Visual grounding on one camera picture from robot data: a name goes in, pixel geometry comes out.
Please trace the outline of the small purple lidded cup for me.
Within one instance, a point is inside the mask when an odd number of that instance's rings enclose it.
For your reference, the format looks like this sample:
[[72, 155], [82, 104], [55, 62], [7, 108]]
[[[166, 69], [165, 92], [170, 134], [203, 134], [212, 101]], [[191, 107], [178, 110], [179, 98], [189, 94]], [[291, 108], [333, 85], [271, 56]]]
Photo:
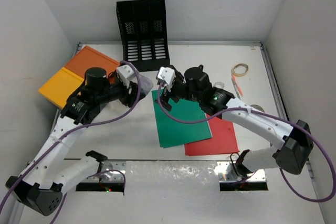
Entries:
[[148, 77], [140, 75], [141, 93], [139, 100], [144, 99], [152, 90], [153, 82]]

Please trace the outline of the orange highlighter pen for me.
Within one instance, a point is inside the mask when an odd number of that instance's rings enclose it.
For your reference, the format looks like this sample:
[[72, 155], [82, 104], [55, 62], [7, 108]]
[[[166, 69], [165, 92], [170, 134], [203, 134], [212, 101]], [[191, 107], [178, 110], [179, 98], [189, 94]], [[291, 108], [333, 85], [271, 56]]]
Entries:
[[238, 89], [239, 89], [239, 93], [240, 93], [240, 97], [242, 97], [242, 96], [243, 96], [243, 92], [242, 92], [240, 86], [238, 85], [238, 82], [237, 82], [237, 80], [236, 80], [236, 77], [235, 77], [234, 75], [232, 75], [231, 78], [232, 78], [232, 81], [235, 81], [235, 83], [237, 84]]

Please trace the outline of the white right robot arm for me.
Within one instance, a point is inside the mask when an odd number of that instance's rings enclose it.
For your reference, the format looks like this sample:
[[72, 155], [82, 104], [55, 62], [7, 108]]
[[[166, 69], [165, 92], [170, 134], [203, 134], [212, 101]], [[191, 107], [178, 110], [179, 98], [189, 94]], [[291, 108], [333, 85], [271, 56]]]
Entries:
[[269, 142], [268, 148], [242, 151], [229, 165], [228, 179], [246, 179], [248, 175], [268, 168], [281, 168], [294, 175], [302, 172], [313, 149], [306, 122], [299, 120], [290, 124], [254, 109], [232, 93], [213, 86], [202, 65], [191, 67], [184, 74], [173, 66], [161, 67], [156, 79], [163, 90], [157, 102], [165, 114], [172, 109], [170, 100], [196, 102], [209, 118], [238, 124]]

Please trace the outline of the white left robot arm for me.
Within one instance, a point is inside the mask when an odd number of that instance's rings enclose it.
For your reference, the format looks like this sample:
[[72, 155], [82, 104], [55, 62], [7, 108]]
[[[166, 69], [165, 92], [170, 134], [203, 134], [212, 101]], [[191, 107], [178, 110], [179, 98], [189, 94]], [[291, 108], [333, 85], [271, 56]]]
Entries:
[[68, 97], [49, 135], [35, 158], [20, 173], [11, 176], [6, 187], [17, 201], [42, 214], [51, 215], [65, 194], [101, 170], [107, 157], [89, 151], [74, 165], [58, 168], [69, 150], [108, 103], [120, 102], [134, 109], [141, 96], [140, 75], [130, 63], [123, 63], [112, 73], [113, 82], [103, 68], [93, 67], [85, 72], [82, 84]]

